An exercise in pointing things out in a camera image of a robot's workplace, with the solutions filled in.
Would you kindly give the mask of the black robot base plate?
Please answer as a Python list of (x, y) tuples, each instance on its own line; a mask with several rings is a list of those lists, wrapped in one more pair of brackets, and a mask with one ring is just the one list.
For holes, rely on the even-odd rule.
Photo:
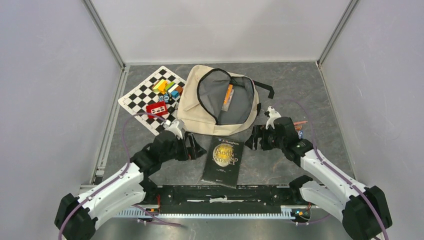
[(309, 206), (288, 185), (162, 185), (149, 191), (143, 205), (162, 214), (277, 214), (282, 206)]

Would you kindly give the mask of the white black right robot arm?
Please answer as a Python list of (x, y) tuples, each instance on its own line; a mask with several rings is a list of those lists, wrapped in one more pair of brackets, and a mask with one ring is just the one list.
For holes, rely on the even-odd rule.
[(289, 183), (289, 199), (314, 204), (338, 219), (353, 240), (389, 238), (392, 226), (386, 196), (378, 186), (366, 186), (326, 158), (311, 141), (299, 138), (289, 117), (271, 117), (255, 125), (245, 145), (252, 150), (281, 150), (286, 159), (311, 175)]

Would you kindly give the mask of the black Moon and Sixpence book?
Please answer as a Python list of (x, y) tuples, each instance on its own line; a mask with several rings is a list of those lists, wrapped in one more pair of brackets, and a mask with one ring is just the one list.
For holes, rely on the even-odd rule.
[(213, 137), (207, 151), (201, 180), (231, 189), (237, 188), (244, 142)]

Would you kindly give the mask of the beige canvas backpack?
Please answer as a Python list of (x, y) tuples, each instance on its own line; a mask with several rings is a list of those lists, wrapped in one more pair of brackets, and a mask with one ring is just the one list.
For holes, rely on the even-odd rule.
[[(234, 93), (228, 111), (222, 111), (229, 84)], [(274, 98), (270, 85), (221, 68), (195, 65), (188, 74), (176, 117), (184, 122), (186, 131), (196, 134), (230, 136), (243, 132), (260, 113), (258, 87), (268, 91), (268, 98)]]

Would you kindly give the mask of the orange Treehouse book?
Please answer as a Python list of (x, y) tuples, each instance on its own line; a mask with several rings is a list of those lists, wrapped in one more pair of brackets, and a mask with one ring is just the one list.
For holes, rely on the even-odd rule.
[(225, 94), (224, 102), (223, 102), (224, 105), (227, 105), (230, 103), (232, 93), (233, 93), (233, 85), (229, 84)]

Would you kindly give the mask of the Little Women book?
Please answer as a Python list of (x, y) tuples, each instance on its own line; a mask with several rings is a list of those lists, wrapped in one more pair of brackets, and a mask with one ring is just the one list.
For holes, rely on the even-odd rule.
[(228, 91), (225, 95), (225, 98), (224, 98), (224, 103), (223, 103), (222, 108), (221, 108), (222, 111), (227, 112), (229, 110), (233, 94), (234, 94), (234, 90), (228, 89)]

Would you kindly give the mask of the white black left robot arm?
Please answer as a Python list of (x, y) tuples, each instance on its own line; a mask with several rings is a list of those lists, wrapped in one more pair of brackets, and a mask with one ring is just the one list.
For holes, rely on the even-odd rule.
[(158, 186), (150, 176), (163, 163), (195, 160), (206, 152), (191, 132), (162, 131), (107, 180), (77, 196), (69, 193), (61, 199), (54, 220), (58, 239), (89, 240), (119, 212), (141, 202), (153, 203)]

